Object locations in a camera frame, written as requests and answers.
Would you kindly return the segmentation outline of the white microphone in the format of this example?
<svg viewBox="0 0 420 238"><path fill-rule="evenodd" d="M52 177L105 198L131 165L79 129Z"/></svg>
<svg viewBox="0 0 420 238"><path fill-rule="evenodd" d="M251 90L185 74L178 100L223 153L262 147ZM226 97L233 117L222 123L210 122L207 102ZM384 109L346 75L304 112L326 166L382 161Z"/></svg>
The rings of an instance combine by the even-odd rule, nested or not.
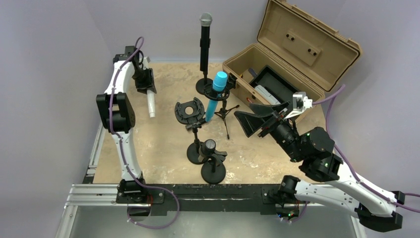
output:
<svg viewBox="0 0 420 238"><path fill-rule="evenodd" d="M155 92L150 89L147 90L147 101L149 117L154 118L156 116Z"/></svg>

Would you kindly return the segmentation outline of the blue microphone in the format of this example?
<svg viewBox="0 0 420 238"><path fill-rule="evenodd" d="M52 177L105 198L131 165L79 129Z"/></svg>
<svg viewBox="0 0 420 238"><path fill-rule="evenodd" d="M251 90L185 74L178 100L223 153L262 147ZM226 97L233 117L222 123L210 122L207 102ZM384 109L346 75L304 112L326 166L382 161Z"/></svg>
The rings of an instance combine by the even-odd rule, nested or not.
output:
<svg viewBox="0 0 420 238"><path fill-rule="evenodd" d="M216 98L225 89L226 84L227 84L227 79L228 79L227 73L225 73L224 71L219 71L213 80L211 89L207 91L208 96L210 96L210 98L209 98L209 103L206 110L206 118L205 118L206 122L211 121L215 113L215 110L218 104L218 101L216 100Z"/></svg>

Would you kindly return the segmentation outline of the small black microphone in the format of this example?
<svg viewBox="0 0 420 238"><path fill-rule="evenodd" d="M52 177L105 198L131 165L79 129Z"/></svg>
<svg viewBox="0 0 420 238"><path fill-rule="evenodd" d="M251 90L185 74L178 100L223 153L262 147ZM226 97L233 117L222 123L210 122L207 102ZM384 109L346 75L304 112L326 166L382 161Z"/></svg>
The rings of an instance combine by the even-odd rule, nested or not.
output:
<svg viewBox="0 0 420 238"><path fill-rule="evenodd" d="M201 154L203 156L210 156L215 152L216 142L213 139L208 139L201 144Z"/></svg>

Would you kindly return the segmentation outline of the black shock mount cradle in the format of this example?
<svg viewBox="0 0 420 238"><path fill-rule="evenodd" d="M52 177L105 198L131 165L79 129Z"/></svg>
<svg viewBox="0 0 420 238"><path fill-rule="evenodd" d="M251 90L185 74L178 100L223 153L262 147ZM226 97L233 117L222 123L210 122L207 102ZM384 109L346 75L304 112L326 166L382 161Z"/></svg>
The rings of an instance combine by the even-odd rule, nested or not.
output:
<svg viewBox="0 0 420 238"><path fill-rule="evenodd" d="M187 108L192 108L193 111L187 113ZM174 113L179 123L188 125L194 124L202 119L205 115L205 108L201 100L194 97L192 101L185 103L177 102L174 107Z"/></svg>

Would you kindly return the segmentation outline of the clip stand round base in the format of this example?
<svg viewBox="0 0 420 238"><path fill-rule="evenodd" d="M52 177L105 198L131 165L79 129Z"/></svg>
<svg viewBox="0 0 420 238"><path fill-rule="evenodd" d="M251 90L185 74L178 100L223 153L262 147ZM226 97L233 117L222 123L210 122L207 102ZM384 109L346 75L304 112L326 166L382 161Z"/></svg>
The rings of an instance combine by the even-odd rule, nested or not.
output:
<svg viewBox="0 0 420 238"><path fill-rule="evenodd" d="M208 184L219 184L226 176L226 168L223 164L226 159L227 152L217 150L200 149L199 158L202 158L203 166L201 168L201 176Z"/></svg>

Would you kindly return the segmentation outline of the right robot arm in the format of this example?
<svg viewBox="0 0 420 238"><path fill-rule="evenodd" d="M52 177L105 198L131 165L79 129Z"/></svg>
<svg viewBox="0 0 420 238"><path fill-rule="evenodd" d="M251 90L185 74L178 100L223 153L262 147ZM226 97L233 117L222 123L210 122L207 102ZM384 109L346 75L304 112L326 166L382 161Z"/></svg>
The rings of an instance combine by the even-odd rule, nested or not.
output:
<svg viewBox="0 0 420 238"><path fill-rule="evenodd" d="M349 164L334 154L335 143L324 128L317 126L300 134L295 121L289 118L288 103L250 104L250 108L251 113L234 114L246 136L270 135L310 179L306 182L284 176L278 190L267 193L270 201L279 205L314 202L344 211L377 232L401 229L403 216L396 208L398 203L404 203L404 193L382 189L352 173Z"/></svg>

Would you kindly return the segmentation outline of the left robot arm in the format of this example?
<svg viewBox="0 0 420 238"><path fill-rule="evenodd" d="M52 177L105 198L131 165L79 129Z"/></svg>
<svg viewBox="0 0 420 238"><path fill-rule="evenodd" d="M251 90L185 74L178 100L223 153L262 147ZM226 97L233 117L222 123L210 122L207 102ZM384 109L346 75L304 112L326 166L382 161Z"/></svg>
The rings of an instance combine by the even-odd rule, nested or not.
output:
<svg viewBox="0 0 420 238"><path fill-rule="evenodd" d="M137 160L133 131L136 116L128 98L128 87L134 81L137 92L147 96L149 116L156 116L157 93L153 69L148 66L139 47L127 46L113 58L113 75L104 93L96 96L103 127L108 130L117 147L121 165L121 181L117 186L117 201L141 203L149 195L142 169Z"/></svg>

